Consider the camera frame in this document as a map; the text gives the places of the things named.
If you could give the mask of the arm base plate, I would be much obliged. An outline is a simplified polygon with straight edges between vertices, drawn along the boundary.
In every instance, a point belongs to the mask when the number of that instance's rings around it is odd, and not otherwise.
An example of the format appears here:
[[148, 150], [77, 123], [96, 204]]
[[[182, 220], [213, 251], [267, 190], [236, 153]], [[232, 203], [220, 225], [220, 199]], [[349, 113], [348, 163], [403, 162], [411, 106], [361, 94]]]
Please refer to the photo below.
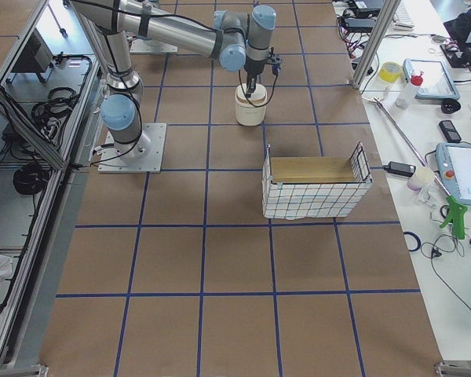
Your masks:
[[105, 148], [98, 164], [101, 174], [160, 173], [166, 140], [165, 123], [145, 123], [137, 144], [121, 145], [114, 142], [111, 132], [106, 135], [106, 143], [114, 144]]
[[135, 38], [130, 45], [130, 53], [135, 55], [176, 54], [177, 51], [176, 46], [154, 39]]

